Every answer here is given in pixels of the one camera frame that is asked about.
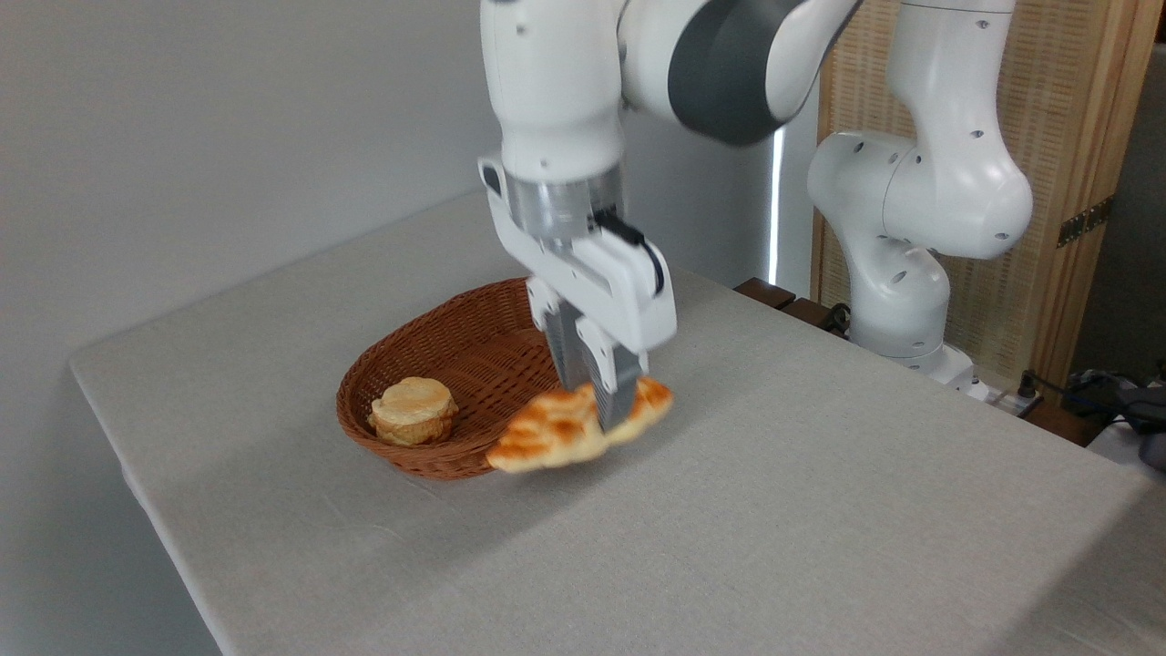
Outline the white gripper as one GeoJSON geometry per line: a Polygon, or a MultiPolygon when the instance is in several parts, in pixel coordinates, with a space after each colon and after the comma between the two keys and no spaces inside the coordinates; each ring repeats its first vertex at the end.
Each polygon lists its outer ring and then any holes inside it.
{"type": "Polygon", "coordinates": [[[598,419],[611,432],[635,402],[645,358],[676,333],[670,270],[655,245],[632,245],[607,230],[553,251],[517,227],[506,198],[508,178],[496,155],[477,162],[503,248],[527,278],[533,323],[546,337],[559,382],[574,392],[592,383],[598,419]]]}

